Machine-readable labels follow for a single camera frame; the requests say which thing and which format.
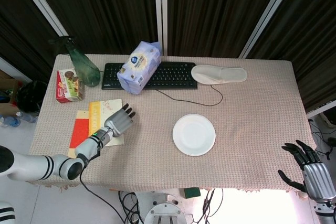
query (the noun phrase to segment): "black keyboard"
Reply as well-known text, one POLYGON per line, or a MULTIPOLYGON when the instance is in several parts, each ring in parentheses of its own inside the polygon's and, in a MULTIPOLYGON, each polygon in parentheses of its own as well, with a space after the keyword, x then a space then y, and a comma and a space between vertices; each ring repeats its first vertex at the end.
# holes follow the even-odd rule
MULTIPOLYGON (((117 73, 123 64, 106 63, 101 89, 122 89, 117 73)), ((191 69, 195 66, 191 62, 161 62, 144 88, 197 89, 197 82, 191 76, 191 69)))

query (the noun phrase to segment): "paper plate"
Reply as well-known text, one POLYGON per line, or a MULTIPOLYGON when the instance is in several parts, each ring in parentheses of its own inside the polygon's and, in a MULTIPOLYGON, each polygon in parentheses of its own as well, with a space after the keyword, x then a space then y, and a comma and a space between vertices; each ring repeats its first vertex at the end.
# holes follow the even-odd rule
POLYGON ((216 132, 207 118, 189 114, 181 117, 175 124, 173 139, 176 147, 184 154, 201 156, 214 146, 216 132))

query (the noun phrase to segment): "plastic bottle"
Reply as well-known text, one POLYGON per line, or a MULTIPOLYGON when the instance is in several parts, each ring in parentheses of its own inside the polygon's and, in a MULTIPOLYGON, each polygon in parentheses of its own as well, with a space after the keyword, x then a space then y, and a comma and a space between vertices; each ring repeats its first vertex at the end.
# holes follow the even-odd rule
POLYGON ((97 86, 100 82, 100 71, 92 61, 75 47, 73 36, 61 36, 56 40, 50 40, 51 44, 56 43, 60 49, 65 46, 69 51, 71 61, 79 79, 89 87, 97 86))
POLYGON ((2 116, 0 115, 0 126, 2 127, 8 127, 8 126, 12 126, 12 127, 18 127, 21 124, 20 119, 15 118, 13 116, 2 116))
POLYGON ((21 112, 21 111, 17 112, 17 113, 16 113, 16 116, 17 116, 19 119, 22 119, 22 120, 27 121, 28 123, 35 123, 36 120, 37 120, 37 117, 32 116, 32 115, 30 115, 30 114, 27 114, 27 113, 25 113, 25 112, 21 112))

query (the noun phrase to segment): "curtain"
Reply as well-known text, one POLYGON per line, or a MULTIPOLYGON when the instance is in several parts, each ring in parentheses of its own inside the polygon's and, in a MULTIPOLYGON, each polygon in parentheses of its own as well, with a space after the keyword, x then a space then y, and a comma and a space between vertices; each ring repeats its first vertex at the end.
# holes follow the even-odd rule
POLYGON ((0 57, 32 80, 49 81, 57 34, 32 0, 0 0, 0 57))
POLYGON ((130 54, 158 40, 155 0, 46 0, 84 53, 130 54))
POLYGON ((168 53, 238 58, 270 0, 168 0, 168 53))
POLYGON ((291 61, 307 112, 336 99, 336 0, 283 0, 248 58, 291 61))

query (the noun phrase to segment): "green spray bottle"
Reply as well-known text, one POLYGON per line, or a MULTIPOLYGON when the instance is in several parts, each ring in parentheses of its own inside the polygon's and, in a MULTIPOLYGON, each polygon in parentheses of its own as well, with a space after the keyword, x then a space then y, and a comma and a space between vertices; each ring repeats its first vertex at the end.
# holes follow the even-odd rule
POLYGON ((57 51, 66 47, 75 71, 79 79, 89 87, 95 87, 100 82, 100 71, 89 58, 75 47, 73 36, 61 36, 57 39, 50 40, 50 44, 56 44, 57 51))

